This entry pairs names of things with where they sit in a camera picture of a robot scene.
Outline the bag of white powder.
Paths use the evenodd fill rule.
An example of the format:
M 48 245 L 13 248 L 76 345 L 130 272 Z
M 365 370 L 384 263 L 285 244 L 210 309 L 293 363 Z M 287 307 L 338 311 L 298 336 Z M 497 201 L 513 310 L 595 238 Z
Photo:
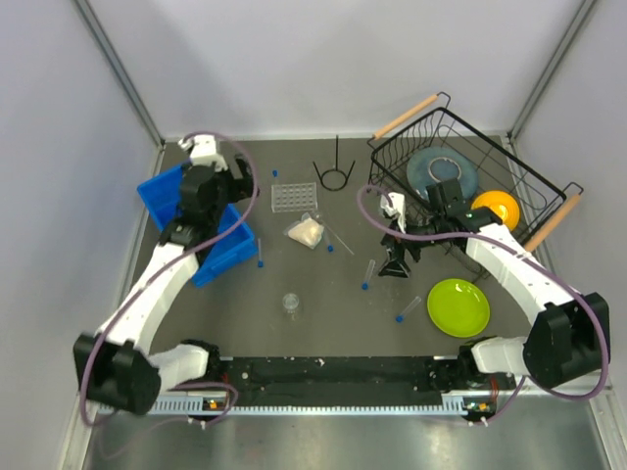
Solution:
M 288 226 L 283 234 L 291 240 L 309 248 L 315 249 L 324 234 L 324 226 L 318 222 L 315 217 L 312 217 L 308 212 L 305 212 L 301 218 Z

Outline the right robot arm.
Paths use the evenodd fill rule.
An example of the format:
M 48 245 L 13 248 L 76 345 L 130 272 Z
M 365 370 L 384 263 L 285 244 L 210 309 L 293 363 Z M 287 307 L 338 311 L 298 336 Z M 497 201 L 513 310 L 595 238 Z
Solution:
M 420 258 L 422 249 L 443 242 L 459 246 L 510 294 L 531 326 L 523 337 L 480 337 L 459 350 L 457 373 L 471 388 L 493 373 L 530 378 L 553 393 L 556 387 L 598 371 L 591 393 L 604 386 L 610 362 L 608 305 L 597 293 L 583 295 L 544 268 L 514 238 L 519 220 L 517 201 L 504 191 L 488 191 L 473 201 L 451 179 L 427 189 L 434 214 L 421 224 L 406 218 L 406 197 L 381 191 L 379 209 L 389 219 L 381 241 L 387 262 L 380 273 L 407 276 L 405 255 Z

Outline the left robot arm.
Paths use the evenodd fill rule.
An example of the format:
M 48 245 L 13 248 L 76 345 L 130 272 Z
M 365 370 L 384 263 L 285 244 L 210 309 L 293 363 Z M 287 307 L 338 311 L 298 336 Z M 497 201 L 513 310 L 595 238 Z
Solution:
M 151 353 L 154 337 L 188 282 L 202 286 L 224 271 L 224 257 L 248 258 L 251 245 L 234 205 L 254 202 L 259 185 L 249 158 L 235 158 L 240 175 L 219 155 L 188 162 L 142 183 L 137 191 L 161 231 L 148 265 L 115 313 L 94 334 L 81 334 L 72 353 L 80 403 L 104 404 L 146 414 L 157 397 L 196 383 L 211 388 L 221 379 L 216 346 L 184 340 Z

